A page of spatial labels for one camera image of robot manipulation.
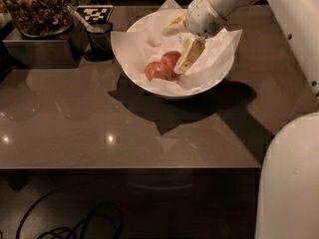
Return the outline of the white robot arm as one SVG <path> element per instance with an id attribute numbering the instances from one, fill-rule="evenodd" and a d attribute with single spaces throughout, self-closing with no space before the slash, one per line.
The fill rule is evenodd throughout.
<path id="1" fill-rule="evenodd" d="M 259 0 L 193 0 L 186 12 L 163 29 L 166 36 L 187 32 L 176 64 L 186 72 L 239 7 Z M 319 95 L 319 0 L 267 0 L 300 68 L 300 84 L 282 88 L 291 100 L 305 87 Z M 283 127 L 269 144 L 258 189 L 255 239 L 319 239 L 319 113 L 301 116 Z"/>

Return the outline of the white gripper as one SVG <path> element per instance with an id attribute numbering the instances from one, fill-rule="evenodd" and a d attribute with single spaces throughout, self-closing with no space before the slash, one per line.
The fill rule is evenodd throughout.
<path id="1" fill-rule="evenodd" d="M 200 36 L 183 41 L 181 55 L 173 71 L 183 74 L 189 70 L 205 49 L 204 38 L 216 36 L 226 24 L 227 20 L 214 9 L 209 0 L 193 0 L 185 14 L 177 15 L 162 30 L 166 37 L 186 33 L 187 30 Z"/>

